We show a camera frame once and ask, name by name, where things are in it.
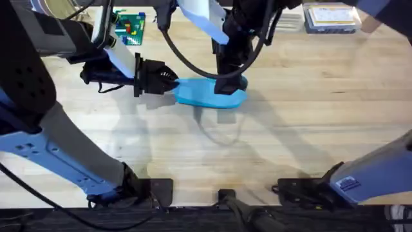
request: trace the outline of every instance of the blue plastic shoe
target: blue plastic shoe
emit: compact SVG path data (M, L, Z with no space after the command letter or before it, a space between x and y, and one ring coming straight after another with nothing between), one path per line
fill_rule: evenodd
M247 99L243 90L238 90L232 95L214 94L216 80L178 79L180 84L173 90L176 100L180 104L201 106L216 109L233 109L239 107Z

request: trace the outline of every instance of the black wire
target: black wire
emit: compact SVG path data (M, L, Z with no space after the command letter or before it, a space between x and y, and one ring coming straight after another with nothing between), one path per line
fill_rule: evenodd
M330 221L330 222L342 222L342 223L353 223L353 224L390 224L390 225L397 225L397 224L412 224L412 219L399 219L399 220L351 220L346 218L332 218L332 217L320 217L314 215L304 215L299 213L287 213L283 211L278 211L276 209L267 209L267 211L271 214L277 213L278 215L288 215L293 217L299 218L309 218L314 220L320 221Z
M119 89L121 89L121 88L123 88L123 87L124 87L124 85L119 85L119 86L116 86L116 87L114 87L114 88L110 88L110 89L108 89L108 90L102 91L103 85L102 85L101 82L99 82L99 83L98 83L98 90L97 90L97 92L98 92L98 93L109 93L109 92L112 92L112 91L115 91L115 90L119 90Z
M19 177L14 175L9 169L7 169L1 163L0 163L0 171L2 171L7 177L12 179L14 182L16 182L18 185L20 185L20 187L24 188L26 191L31 193L33 196L35 196L38 199L42 200L43 202L49 204L53 208L62 211L63 213L67 214L67 216L71 217L72 219L75 219L76 221L80 222L81 224L84 224L85 226L91 227L93 229L99 229L99 230L103 230L103 231L125 231L125 230L129 230L129 229L141 226L142 224L144 224L144 223L150 221L151 219L153 219L153 216L150 216L150 217L147 217L146 219L140 221L139 223L136 223L134 225L127 226L127 227L122 227L122 228L108 228L108 227L98 226L98 225L95 225L91 222L88 222L87 220L84 220L83 218L80 218L79 216L72 213L71 211L69 211L69 210L63 208L62 206L54 203L54 201L48 199L47 197L45 197L44 195L42 195L38 191L34 190L29 185L27 185L24 181L22 181Z
M65 18L65 20L73 19L74 17L78 16L80 13L85 11L87 8L89 8L91 5L95 4L95 2L96 2L96 0L91 0L86 6L83 6L82 8L77 10L76 12L74 12L71 15L67 16L67 18Z
M169 34L167 33L167 30L162 30L162 34L163 34L163 37L165 38L167 44L169 45L170 49L173 51L173 53L188 68L190 68L195 73L197 73L201 76L204 76L204 77L211 78L211 79L230 79L230 78L233 78L233 77L240 76L243 72L245 72L248 68L250 68L252 66L252 64L254 63L256 58L259 56L260 51L262 50L262 47L263 47L263 45L266 41L267 33L269 31L273 6L274 6L274 0L268 0L267 5L266 5L265 18L263 20L263 28L262 28L262 31L260 32L259 42L257 43L256 49L252 52L252 55L249 57L249 59L246 61L246 63L240 69L236 70L235 72L228 73L228 74L218 74L218 75L216 75L216 74L208 73L208 72L205 72L205 71L199 69L198 67L193 65L190 61L188 61L186 59L186 57L179 51L179 49L177 49L176 45L174 45L174 43L172 42ZM278 10L277 14L282 14L282 10Z
M32 216L32 215L33 215L33 213L26 213L24 215L20 215L20 216L16 216L16 217L0 218L0 221L2 221L2 220L17 220L17 219L24 218L24 217L27 217L27 216Z

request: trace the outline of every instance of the wooden tabletop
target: wooden tabletop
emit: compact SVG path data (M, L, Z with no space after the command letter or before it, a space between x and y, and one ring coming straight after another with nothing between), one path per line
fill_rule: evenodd
M128 10L148 13L143 46L131 51L163 59L181 78L198 77L168 48L150 8ZM210 38L179 13L170 34L189 60L216 71ZM278 178L321 177L412 128L412 47L387 26L373 34L276 34L245 73L248 100L235 110L176 104L170 94L136 99L132 88L99 94L79 78L81 64L44 62L73 122L139 177L172 178L174 206L211 205L221 188L248 204L278 204L268 190ZM59 204L86 206L79 188L49 171L12 154L0 161ZM0 186L0 208L46 207L4 175Z

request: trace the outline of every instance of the label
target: label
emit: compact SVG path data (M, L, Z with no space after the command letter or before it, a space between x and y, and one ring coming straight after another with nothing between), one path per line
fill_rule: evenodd
M336 185L339 186L340 189L343 191L349 191L351 189L361 186L361 184L351 176L345 177L342 180L336 182Z
M311 6L310 17L314 26L354 26L351 6Z

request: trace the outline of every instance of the white label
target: white label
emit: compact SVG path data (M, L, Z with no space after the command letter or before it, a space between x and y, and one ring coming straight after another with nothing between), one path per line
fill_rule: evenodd
M353 26L351 6L312 6L309 10L314 26Z

